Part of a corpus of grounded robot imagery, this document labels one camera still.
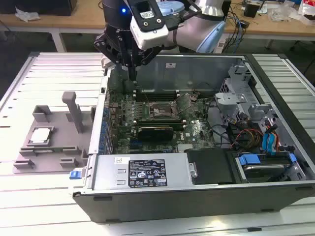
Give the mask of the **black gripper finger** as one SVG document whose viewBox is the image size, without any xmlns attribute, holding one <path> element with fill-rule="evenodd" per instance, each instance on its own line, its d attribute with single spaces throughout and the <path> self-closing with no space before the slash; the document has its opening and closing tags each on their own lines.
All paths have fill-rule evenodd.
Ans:
<svg viewBox="0 0 315 236">
<path fill-rule="evenodd" d="M 136 81 L 136 68 L 142 65 L 147 65 L 151 62 L 162 50 L 162 46 L 156 46 L 146 50 L 141 50 L 137 45 L 132 47 L 132 81 Z"/>
<path fill-rule="evenodd" d="M 131 54 L 122 33 L 102 33 L 95 39 L 94 46 L 114 64 L 124 67 L 132 81 Z"/>
</svg>

